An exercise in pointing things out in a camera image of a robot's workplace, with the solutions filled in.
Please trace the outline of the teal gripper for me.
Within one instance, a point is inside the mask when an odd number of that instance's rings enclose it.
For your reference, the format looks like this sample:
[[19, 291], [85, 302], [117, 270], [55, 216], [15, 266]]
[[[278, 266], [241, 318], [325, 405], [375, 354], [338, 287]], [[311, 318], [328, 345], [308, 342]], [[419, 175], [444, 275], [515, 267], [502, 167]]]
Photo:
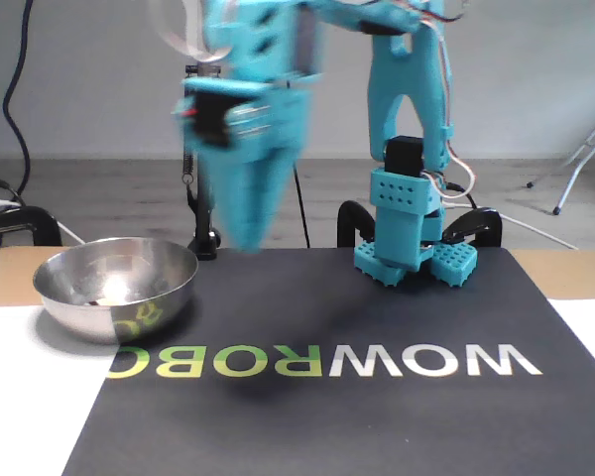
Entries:
[[192, 77], [173, 111], [184, 147], [202, 157], [223, 231], [233, 248], [263, 246], [307, 137], [311, 92], [272, 82]]

